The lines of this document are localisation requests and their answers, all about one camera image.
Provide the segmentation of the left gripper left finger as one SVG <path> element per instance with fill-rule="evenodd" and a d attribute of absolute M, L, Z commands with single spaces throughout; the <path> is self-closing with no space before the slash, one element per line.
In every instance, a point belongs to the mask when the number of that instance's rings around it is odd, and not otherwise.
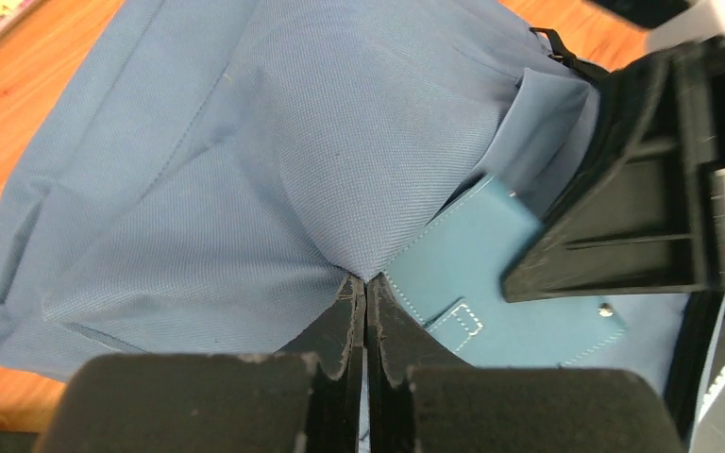
<path fill-rule="evenodd" d="M 354 452 L 365 291 L 271 354 L 111 355 L 69 382 L 39 452 Z"/>

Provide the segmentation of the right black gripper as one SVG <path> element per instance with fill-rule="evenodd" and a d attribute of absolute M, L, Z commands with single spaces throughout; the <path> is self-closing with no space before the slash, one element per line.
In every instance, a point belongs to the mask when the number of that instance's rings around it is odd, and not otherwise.
<path fill-rule="evenodd" d="M 725 290 L 725 40 L 653 53 L 600 90 L 582 164 L 505 298 Z"/>

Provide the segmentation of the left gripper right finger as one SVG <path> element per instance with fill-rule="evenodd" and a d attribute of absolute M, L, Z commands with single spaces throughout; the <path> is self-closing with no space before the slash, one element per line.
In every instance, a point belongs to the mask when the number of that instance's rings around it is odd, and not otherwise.
<path fill-rule="evenodd" d="M 664 404 L 625 371 L 482 369 L 435 341 L 387 281 L 367 288 L 376 452 L 681 452 Z"/>

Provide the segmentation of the small teal wallet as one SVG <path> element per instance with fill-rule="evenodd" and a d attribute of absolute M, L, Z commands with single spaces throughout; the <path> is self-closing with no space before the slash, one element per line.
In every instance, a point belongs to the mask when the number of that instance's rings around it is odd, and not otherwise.
<path fill-rule="evenodd" d="M 539 228 L 494 178 L 431 220 L 387 266 L 397 301 L 428 334 L 481 367 L 569 366 L 626 331 L 602 296 L 509 303 L 501 277 Z"/>

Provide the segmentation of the blue-grey fabric backpack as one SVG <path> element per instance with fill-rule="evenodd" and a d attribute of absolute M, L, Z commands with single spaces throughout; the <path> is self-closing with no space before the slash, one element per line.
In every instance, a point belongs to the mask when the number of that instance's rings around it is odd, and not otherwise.
<path fill-rule="evenodd" d="M 355 277 L 376 452 L 368 285 L 487 177 L 536 218 L 524 251 L 613 72 L 496 1 L 128 1 L 3 191 L 0 365 L 68 386 L 101 356 L 271 354 Z M 624 335 L 569 366 L 453 354 L 632 373 L 687 451 L 723 293 L 575 296 Z"/>

